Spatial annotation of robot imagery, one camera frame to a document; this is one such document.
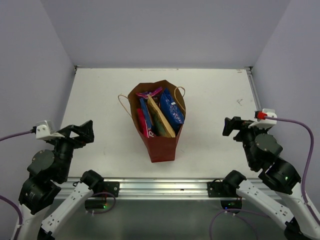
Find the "purple candy bag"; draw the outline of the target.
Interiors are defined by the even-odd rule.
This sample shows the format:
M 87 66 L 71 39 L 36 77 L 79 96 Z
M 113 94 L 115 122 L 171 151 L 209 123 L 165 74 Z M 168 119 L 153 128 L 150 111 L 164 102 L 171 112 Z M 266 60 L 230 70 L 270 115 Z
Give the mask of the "purple candy bag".
M 139 98 L 144 98 L 144 99 L 148 99 L 148 96 L 150 96 L 151 98 L 154 98 L 154 97 L 160 96 L 162 90 L 163 90 L 162 87 L 158 87 L 157 89 L 155 89 L 153 91 L 137 92 L 136 95 Z

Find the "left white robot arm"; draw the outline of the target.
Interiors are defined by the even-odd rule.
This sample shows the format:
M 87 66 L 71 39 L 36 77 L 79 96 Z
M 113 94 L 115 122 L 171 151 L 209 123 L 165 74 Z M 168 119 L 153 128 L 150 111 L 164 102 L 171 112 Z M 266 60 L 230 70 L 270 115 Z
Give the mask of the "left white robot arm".
M 67 199 L 50 216 L 45 216 L 61 191 L 59 185 L 68 180 L 74 150 L 94 142 L 93 121 L 53 130 L 51 121 L 44 120 L 29 133 L 53 145 L 53 149 L 38 151 L 27 167 L 29 177 L 19 194 L 18 220 L 12 239 L 53 240 L 55 233 L 80 204 L 103 193 L 103 177 L 93 170 L 85 171 Z

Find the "tan popcorn chips bag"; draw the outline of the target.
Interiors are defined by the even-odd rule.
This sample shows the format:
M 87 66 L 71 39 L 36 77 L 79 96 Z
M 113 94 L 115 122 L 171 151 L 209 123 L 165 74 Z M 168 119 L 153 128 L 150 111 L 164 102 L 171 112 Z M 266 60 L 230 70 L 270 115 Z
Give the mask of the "tan popcorn chips bag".
M 165 138 L 175 138 L 175 131 L 150 95 L 147 96 L 147 107 L 153 119 L 158 135 Z

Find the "pink Real chips bag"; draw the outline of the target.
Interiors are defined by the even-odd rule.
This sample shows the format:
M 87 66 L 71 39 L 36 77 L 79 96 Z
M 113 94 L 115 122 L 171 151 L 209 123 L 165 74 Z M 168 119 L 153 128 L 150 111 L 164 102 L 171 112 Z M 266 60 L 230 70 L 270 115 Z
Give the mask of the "pink Real chips bag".
M 138 122 L 141 128 L 141 132 L 146 138 L 154 138 L 155 134 L 153 133 L 152 128 L 148 127 L 143 110 L 141 108 L 138 108 L 136 111 L 138 115 Z

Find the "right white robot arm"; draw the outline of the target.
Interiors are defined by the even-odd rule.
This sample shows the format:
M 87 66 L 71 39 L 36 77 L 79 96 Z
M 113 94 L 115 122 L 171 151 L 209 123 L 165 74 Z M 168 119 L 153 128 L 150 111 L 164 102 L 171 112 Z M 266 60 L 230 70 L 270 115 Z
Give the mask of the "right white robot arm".
M 262 184 L 274 196 L 259 189 L 237 170 L 222 181 L 227 196 L 242 197 L 271 218 L 288 240 L 318 240 L 320 213 L 303 189 L 303 179 L 295 167 L 280 157 L 283 150 L 268 133 L 270 127 L 240 117 L 225 118 L 223 136 L 238 133 L 234 141 L 242 144 L 249 168 L 258 173 Z

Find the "small dark blue snack bag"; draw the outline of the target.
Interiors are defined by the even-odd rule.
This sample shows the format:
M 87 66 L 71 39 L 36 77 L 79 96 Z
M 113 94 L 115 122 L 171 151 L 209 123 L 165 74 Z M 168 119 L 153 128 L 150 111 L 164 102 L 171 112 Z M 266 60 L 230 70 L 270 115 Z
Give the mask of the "small dark blue snack bag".
M 142 112 L 143 112 L 143 115 L 144 115 L 144 118 L 145 118 L 147 127 L 148 127 L 149 129 L 152 129 L 152 128 L 153 128 L 152 118 L 151 118 L 151 116 L 150 116 L 150 114 L 149 114 L 146 101 L 145 101 L 145 99 L 144 99 L 143 97 L 141 97 L 141 98 L 139 99 L 139 101 L 140 101 L 141 109 L 142 109 Z

